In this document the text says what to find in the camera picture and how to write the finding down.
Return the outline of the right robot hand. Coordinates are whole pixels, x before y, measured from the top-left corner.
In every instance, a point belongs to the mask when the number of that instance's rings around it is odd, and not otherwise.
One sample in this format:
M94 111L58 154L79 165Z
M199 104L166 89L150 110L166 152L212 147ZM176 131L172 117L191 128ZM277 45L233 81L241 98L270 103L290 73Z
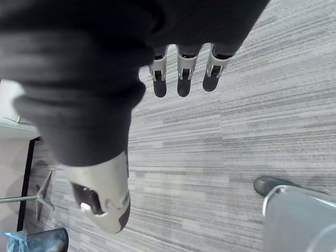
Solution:
M167 49L177 47L177 93L189 94L197 56L211 50L211 92L267 1L1 1L1 77L24 90L14 99L68 169L75 199L99 227L118 233L131 207L128 138L149 67L166 94Z

